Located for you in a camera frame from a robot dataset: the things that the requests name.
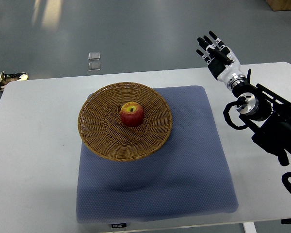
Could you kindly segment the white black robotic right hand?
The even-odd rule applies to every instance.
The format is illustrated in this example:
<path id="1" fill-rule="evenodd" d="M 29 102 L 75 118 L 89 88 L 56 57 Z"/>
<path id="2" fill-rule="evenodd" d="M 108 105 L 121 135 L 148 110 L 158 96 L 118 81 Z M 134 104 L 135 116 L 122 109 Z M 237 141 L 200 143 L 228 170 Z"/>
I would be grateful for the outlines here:
<path id="1" fill-rule="evenodd" d="M 223 82 L 229 90 L 232 90 L 237 82 L 245 80 L 241 64 L 232 49 L 212 31 L 209 36 L 199 37 L 197 41 L 201 49 L 196 52 L 206 62 L 216 80 Z"/>

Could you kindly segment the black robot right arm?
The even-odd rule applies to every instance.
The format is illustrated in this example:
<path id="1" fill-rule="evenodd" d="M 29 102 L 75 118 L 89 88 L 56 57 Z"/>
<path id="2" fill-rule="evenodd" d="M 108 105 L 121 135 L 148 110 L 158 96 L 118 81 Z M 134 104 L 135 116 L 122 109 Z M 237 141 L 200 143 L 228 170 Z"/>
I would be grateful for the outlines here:
<path id="1" fill-rule="evenodd" d="M 250 83 L 250 73 L 229 80 L 236 101 L 223 111 L 226 123 L 236 129 L 250 128 L 252 141 L 278 158 L 282 166 L 289 165 L 291 154 L 291 102 L 261 84 Z"/>

